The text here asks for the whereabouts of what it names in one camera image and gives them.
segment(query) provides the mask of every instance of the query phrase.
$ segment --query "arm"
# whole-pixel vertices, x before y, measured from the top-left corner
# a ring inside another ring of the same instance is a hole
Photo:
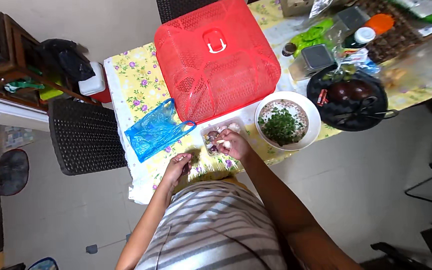
[[[178,185],[183,167],[191,160],[191,154],[178,154],[169,162],[163,179],[151,197],[148,207],[129,237],[123,248],[116,270],[132,270],[149,246],[153,235],[164,216],[166,208],[170,205],[171,194]]]
[[[241,161],[271,219],[295,255],[309,269],[362,269],[331,240],[308,208],[268,168],[243,137],[226,129],[219,139],[232,141],[230,150],[222,145],[218,145],[218,150]]]

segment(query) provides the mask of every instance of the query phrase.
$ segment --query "tiled floor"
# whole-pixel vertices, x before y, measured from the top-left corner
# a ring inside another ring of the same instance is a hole
[[[65,176],[47,134],[23,149],[29,182],[1,199],[6,264],[51,256],[62,270],[114,268],[146,208],[127,199],[128,170]],[[383,241],[427,254],[419,232],[432,221],[432,204],[403,190],[432,175],[429,161],[432,115],[418,106],[371,130],[317,142],[271,169],[345,252],[364,261],[380,255],[369,245]],[[237,177],[254,190],[246,173]],[[85,253],[93,244],[98,253]]]

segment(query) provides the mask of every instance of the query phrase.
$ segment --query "black bag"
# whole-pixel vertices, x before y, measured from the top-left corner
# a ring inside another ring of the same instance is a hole
[[[46,63],[69,76],[72,81],[85,81],[96,75],[89,60],[78,52],[76,43],[71,40],[47,39],[36,50]]]

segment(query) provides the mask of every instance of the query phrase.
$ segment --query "black chair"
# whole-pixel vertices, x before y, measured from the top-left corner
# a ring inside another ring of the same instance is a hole
[[[65,175],[82,175],[127,165],[114,111],[57,99],[49,103],[49,130]]]
[[[217,0],[156,0],[162,24],[216,1]]]

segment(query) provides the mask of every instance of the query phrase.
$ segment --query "black container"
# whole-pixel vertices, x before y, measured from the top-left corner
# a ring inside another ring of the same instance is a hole
[[[346,120],[344,123],[338,124],[341,119],[335,119],[334,116],[339,114],[349,114],[356,111],[361,104],[361,101],[359,100],[350,99],[336,102],[331,101],[328,97],[328,103],[322,106],[317,105],[321,89],[329,89],[329,86],[335,83],[331,80],[323,81],[322,77],[336,68],[337,65],[333,65],[321,70],[319,73],[311,77],[308,83],[307,97],[312,103],[316,105],[316,108],[318,108],[319,114],[321,115],[321,121],[323,121],[328,126],[332,126],[343,131],[362,131],[378,125],[381,122],[381,119],[365,117],[362,115],[355,116],[354,118]],[[388,98],[380,80],[369,76],[360,70],[351,75],[351,80],[361,80],[366,82],[372,89],[371,96],[378,98],[378,100],[368,108],[368,114],[384,112],[388,109]]]

